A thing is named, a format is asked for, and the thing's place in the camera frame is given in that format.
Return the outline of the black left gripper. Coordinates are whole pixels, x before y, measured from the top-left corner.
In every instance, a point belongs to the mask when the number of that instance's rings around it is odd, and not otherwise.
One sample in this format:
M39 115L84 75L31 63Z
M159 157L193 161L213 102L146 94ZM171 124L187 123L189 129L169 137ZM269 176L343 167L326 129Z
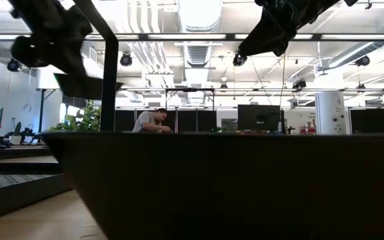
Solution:
M78 6L66 9L54 0L9 0L10 14L21 19L30 36L20 35L11 46L11 55L32 67L53 65L68 75L86 76L81 48L92 26Z

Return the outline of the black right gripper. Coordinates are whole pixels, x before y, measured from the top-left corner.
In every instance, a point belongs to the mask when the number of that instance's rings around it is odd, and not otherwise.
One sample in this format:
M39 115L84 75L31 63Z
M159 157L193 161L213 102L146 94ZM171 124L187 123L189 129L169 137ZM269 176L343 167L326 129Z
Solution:
M262 7L261 19L238 46L242 57L273 52L277 57L287 50L295 32L312 24L339 0L255 0Z

